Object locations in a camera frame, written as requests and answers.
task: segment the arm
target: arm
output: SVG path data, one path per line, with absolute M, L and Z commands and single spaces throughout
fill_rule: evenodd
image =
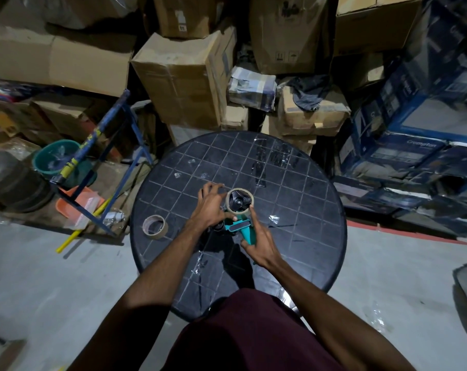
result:
M 285 262 L 270 231 L 251 208 L 257 243 L 242 242 L 249 256 L 266 268 L 290 294 L 318 339 L 349 371 L 414 371 L 412 365 L 379 332 L 328 294 L 296 273 Z
M 199 190 L 197 208 L 183 230 L 144 270 L 103 320 L 67 371 L 137 371 L 165 322 L 185 267 L 201 233 L 225 218 L 222 184 Z

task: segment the green plastic tub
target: green plastic tub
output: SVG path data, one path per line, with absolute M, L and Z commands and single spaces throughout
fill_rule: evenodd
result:
M 62 139 L 48 144 L 36 153 L 34 159 L 32 159 L 32 166 L 46 179 L 50 180 L 51 177 L 60 173 L 67 161 L 73 157 L 79 147 L 80 144 L 69 139 Z M 88 160 L 83 160 L 78 163 L 68 179 L 63 183 L 63 188 L 70 189 L 80 185 L 91 169 L 92 163 Z M 97 173 L 94 173 L 87 186 L 91 185 L 96 177 Z

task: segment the person's left hand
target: person's left hand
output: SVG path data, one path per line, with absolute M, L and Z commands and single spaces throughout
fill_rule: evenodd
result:
M 226 218 L 237 221 L 234 214 L 221 209 L 226 193 L 219 194 L 218 189 L 223 186 L 222 183 L 208 182 L 197 193 L 197 207 L 190 220 L 201 230 L 206 230 L 209 226 L 216 225 Z

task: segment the cardboard tape core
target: cardboard tape core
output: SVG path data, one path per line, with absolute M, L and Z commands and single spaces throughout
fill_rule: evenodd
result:
M 150 228 L 156 223 L 161 223 L 162 225 L 156 231 L 150 231 Z M 160 239 L 165 236 L 168 231 L 168 224 L 163 217 L 160 215 L 149 216 L 144 220 L 142 224 L 142 231 L 145 235 L 148 235 L 151 239 Z
M 231 208 L 230 208 L 230 195 L 231 193 L 233 193 L 234 191 L 242 191 L 244 193 L 246 193 L 247 195 L 249 195 L 251 197 L 251 205 L 254 206 L 254 195 L 252 195 L 248 190 L 246 189 L 242 189 L 241 187 L 236 187 L 235 189 L 231 189 L 227 194 L 226 194 L 226 197 L 225 197 L 225 205 L 226 205 L 226 210 L 229 211 L 230 213 L 238 216 L 238 215 L 244 215 L 244 216 L 249 216 L 249 214 L 251 213 L 249 211 L 249 208 L 246 209 L 245 211 L 242 211 L 242 212 L 235 212 L 235 211 L 232 211 Z

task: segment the gray floor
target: gray floor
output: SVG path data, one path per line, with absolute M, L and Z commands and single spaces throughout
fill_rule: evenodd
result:
M 124 246 L 88 240 L 55 253 L 65 236 L 0 222 L 0 336 L 26 338 L 15 370 L 68 365 L 137 276 Z M 372 323 L 418 370 L 467 371 L 467 305 L 452 271 L 467 246 L 349 228 L 330 295 Z M 160 369 L 185 322 L 169 315 L 142 370 Z

